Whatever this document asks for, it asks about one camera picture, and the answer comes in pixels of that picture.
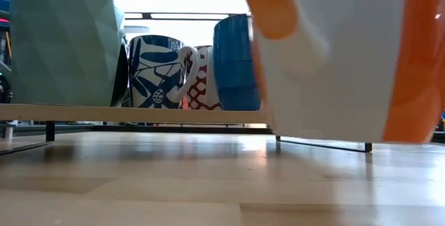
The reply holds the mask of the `red lattice white mug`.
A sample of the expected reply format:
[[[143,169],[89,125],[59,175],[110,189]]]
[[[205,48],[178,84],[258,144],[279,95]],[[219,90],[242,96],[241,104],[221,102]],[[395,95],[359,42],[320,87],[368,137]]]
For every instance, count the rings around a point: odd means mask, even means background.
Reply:
[[[200,53],[200,70],[191,88],[183,98],[183,108],[193,110],[220,111],[222,109],[216,88],[213,69],[213,46],[196,46]]]

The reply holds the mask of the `blue floral white mug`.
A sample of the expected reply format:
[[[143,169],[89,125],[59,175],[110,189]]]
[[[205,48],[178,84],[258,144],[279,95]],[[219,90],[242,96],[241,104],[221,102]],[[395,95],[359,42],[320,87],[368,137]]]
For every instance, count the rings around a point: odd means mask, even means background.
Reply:
[[[140,35],[129,49],[129,91],[134,108],[181,109],[200,66],[199,51],[175,38]]]

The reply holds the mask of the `black mug red interior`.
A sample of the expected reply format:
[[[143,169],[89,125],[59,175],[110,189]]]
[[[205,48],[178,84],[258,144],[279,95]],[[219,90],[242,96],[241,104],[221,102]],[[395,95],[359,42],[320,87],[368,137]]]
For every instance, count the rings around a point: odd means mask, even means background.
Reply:
[[[113,95],[111,99],[111,106],[118,106],[124,99],[125,92],[128,85],[128,57],[126,51],[125,39],[121,39],[120,54],[118,57],[118,66],[115,74],[115,82],[113,88]]]

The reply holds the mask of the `wooden shelf black frame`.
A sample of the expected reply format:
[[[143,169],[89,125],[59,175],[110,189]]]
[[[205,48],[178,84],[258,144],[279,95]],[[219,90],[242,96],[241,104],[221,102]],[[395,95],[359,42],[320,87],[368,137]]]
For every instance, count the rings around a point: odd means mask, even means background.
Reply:
[[[198,127],[123,127],[94,126],[98,131],[131,131],[192,134],[274,134],[268,128],[203,127],[203,124],[265,124],[259,111],[204,111],[189,109],[148,109],[105,106],[61,106],[0,104],[0,120],[37,120],[46,122],[46,139],[21,147],[0,150],[0,156],[30,150],[55,141],[55,123],[63,121],[148,122],[153,124],[198,124]]]

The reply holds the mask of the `green faceted mug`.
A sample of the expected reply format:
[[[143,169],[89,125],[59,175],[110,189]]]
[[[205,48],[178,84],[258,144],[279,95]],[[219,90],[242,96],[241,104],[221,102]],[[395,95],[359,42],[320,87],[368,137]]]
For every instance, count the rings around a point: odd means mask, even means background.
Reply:
[[[10,0],[14,104],[111,106],[124,13],[114,0]]]

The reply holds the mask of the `orange mug white handle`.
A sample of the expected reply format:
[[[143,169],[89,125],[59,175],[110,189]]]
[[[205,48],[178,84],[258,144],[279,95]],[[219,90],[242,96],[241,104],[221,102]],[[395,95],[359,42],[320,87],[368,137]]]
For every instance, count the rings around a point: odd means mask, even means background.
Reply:
[[[427,143],[445,108],[445,0],[246,0],[273,131]]]

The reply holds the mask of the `long ceiling light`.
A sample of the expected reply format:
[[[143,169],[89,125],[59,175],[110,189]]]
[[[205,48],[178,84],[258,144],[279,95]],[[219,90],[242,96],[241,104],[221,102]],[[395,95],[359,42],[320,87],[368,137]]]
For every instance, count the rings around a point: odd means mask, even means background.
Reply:
[[[211,14],[211,13],[151,13],[152,19],[171,19],[171,20],[221,20],[229,17],[229,14]]]

